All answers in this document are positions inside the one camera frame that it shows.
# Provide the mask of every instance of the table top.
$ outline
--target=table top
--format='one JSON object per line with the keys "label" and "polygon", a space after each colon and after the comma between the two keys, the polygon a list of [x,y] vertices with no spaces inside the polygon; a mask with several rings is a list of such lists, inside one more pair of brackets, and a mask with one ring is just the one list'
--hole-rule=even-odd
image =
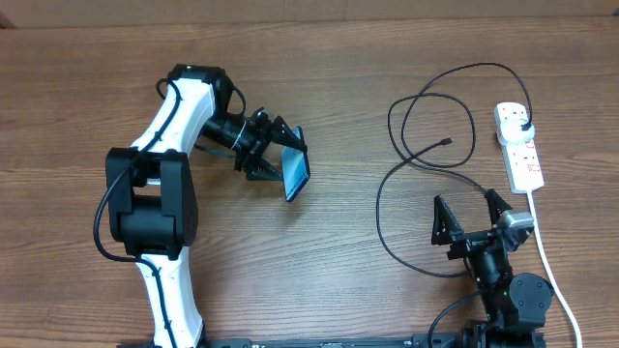
{"label": "table top", "polygon": [[[312,177],[292,204],[280,183],[247,182],[229,159],[192,154],[199,228],[191,272],[208,335],[426,332],[475,286],[417,274],[380,245],[376,192],[398,163],[386,114],[438,73],[480,61],[505,64],[526,83],[546,181],[535,197],[548,259],[585,346],[616,346],[618,35],[614,17],[0,31],[0,346],[113,347],[152,338],[139,272],[100,256],[91,231],[107,151],[143,133],[161,105],[154,84],[177,63],[224,67],[249,110],[265,106],[302,126],[309,144]],[[524,102],[516,81],[482,67],[445,77],[431,92],[458,97],[475,117],[476,152],[458,171],[525,208],[525,197],[510,193],[492,116],[499,102]],[[397,125],[404,109],[395,109]],[[413,109],[406,136],[413,149],[453,137],[426,156],[446,163],[466,156],[470,131],[456,103],[428,99]],[[439,193],[465,230],[488,228],[478,191],[412,168],[387,183],[381,225],[406,261],[460,271],[429,242]],[[108,230],[105,217],[104,244],[122,254]],[[533,240],[510,259],[515,273],[545,277]],[[437,331],[483,315],[476,301]],[[549,347],[573,342],[556,299],[543,332]]]}

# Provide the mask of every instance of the blue object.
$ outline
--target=blue object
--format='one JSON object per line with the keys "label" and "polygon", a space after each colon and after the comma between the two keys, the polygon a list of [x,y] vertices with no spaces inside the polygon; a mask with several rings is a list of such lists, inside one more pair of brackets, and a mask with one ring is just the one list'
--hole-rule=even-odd
{"label": "blue object", "polygon": [[[304,140],[301,127],[297,127],[294,133],[299,139]],[[306,182],[310,180],[308,153],[284,146],[281,149],[281,171],[286,202],[292,202]]]}

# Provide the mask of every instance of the robotic hand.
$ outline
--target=robotic hand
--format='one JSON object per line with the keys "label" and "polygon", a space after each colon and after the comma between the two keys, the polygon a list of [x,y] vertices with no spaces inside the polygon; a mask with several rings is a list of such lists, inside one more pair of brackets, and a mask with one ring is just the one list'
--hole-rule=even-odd
{"label": "robotic hand", "polygon": [[[177,65],[160,80],[167,95],[155,120],[131,148],[112,148],[105,161],[109,224],[128,257],[100,252],[116,261],[132,261],[142,272],[155,319],[153,342],[142,347],[199,347],[206,344],[204,324],[195,307],[189,246],[197,231],[197,201],[189,155],[199,135],[236,152],[234,168],[249,180],[284,182],[287,201],[310,178],[302,130],[291,130],[261,108],[246,118],[227,112],[232,92],[241,92],[220,68]],[[271,143],[283,145],[282,172],[262,158]],[[133,188],[161,186],[161,196],[137,195]]]}

